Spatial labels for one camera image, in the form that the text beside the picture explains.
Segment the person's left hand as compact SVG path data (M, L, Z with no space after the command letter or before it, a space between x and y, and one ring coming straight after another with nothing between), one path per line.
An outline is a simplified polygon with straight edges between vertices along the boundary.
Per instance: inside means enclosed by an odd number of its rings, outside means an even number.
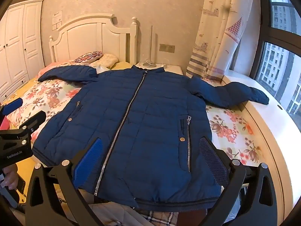
M18 167L16 164L12 164L3 169L5 175L4 180L1 183L1 187L8 187L9 190L15 190L18 184Z

